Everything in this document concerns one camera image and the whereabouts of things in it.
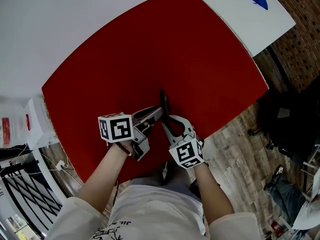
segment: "wooden floor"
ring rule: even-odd
[[[254,60],[270,89],[279,93],[287,90],[276,65],[266,50],[258,54]],[[263,133],[256,136],[248,135],[248,129],[257,127],[259,108],[260,103],[255,102],[227,125],[209,136],[205,140],[203,151],[212,174],[229,197],[234,210],[236,212],[249,211],[255,213],[261,239],[264,239],[263,235],[266,232],[273,232],[270,225],[273,221],[277,221],[281,214],[270,196],[264,192],[265,184],[271,179],[278,165],[284,166],[288,180],[297,184],[300,188],[303,186],[303,174],[276,148],[274,150],[266,149],[269,142],[267,135]],[[60,159],[67,162],[67,157],[59,144],[43,149],[43,154],[48,156],[55,164]],[[66,172],[75,179],[67,175],[66,172],[55,173],[61,185],[72,196],[76,194],[83,183],[76,172],[72,170],[71,164],[69,168],[71,170],[66,170]],[[194,178],[192,169],[189,170],[189,173]],[[126,184],[121,184],[119,192],[126,187]],[[114,193],[115,191],[113,191],[104,212],[103,224],[105,226],[112,210]]]

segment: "red tabletop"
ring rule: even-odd
[[[148,0],[120,15],[78,47],[42,87],[62,147],[83,181],[106,153],[98,117],[159,105],[208,137],[267,89],[256,64],[202,0]],[[150,151],[128,158],[120,182],[171,158],[158,121]]]

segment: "gray pants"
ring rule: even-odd
[[[129,186],[147,185],[163,188],[185,194],[201,202],[201,200],[190,191],[189,186],[191,184],[191,180],[188,172],[184,168],[176,165],[175,162],[169,161],[167,170],[165,179],[163,177],[162,168],[157,168],[152,173],[134,178],[130,181]]]
[[[264,190],[286,214],[287,222],[292,226],[306,201],[300,189],[280,174]]]

